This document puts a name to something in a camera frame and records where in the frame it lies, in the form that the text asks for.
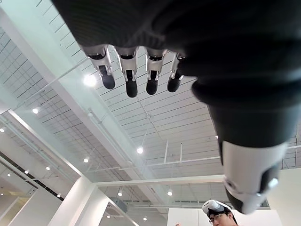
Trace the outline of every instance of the black hair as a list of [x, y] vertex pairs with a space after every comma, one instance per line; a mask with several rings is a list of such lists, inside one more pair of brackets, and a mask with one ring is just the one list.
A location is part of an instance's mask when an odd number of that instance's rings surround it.
[[[226, 214], [226, 215], [228, 216], [229, 213], [232, 213], [232, 212], [231, 212], [229, 209], [227, 209], [227, 208], [225, 208], [224, 211], [220, 211], [220, 212], [216, 212], [216, 211], [214, 211], [214, 210], [209, 209], [208, 215], [209, 215], [209, 216], [210, 216], [211, 214], [213, 214], [213, 215], [218, 215], [218, 214], [222, 214], [222, 213], [224, 213], [224, 214]], [[233, 220], [234, 220], [234, 222], [237, 224], [237, 221], [236, 221], [234, 215], [233, 215]]]

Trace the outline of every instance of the eyeglasses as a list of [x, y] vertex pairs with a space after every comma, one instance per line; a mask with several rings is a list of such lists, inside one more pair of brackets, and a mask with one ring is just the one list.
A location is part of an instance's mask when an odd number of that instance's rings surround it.
[[215, 220], [217, 220], [217, 221], [220, 220], [221, 215], [223, 215], [223, 213], [215, 215], [213, 218], [209, 219], [209, 222], [213, 225]]

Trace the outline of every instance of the white vr headset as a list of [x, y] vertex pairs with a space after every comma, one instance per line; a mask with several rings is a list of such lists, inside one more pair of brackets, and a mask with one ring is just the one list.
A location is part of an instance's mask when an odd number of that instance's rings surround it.
[[231, 211], [230, 206], [228, 206], [222, 202], [219, 202], [217, 200], [213, 200], [213, 199], [208, 200], [202, 206], [202, 210], [208, 217], [210, 216], [210, 210], [215, 211], [215, 212], [223, 212], [223, 211], [225, 211], [225, 209], [228, 209]]

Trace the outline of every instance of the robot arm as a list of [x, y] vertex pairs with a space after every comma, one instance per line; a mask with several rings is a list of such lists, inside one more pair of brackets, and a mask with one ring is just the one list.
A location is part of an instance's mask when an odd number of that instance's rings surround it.
[[[104, 45], [147, 48], [151, 95], [157, 91], [165, 49], [185, 56], [174, 61], [178, 69], [172, 70], [168, 90], [176, 89], [182, 75], [197, 78], [192, 91], [213, 120], [229, 200], [242, 213], [254, 211], [278, 182], [277, 165], [299, 118], [300, 3], [52, 1], [109, 89], [115, 85], [110, 61], [97, 57], [108, 56]], [[129, 67], [127, 58], [120, 57], [120, 64], [126, 82], [134, 82], [134, 54], [129, 56]]]

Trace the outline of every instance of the person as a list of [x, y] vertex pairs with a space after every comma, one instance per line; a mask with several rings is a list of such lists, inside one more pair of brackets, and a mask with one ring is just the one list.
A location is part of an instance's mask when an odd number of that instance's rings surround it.
[[217, 200], [208, 200], [202, 207], [213, 226], [238, 226], [230, 206]]

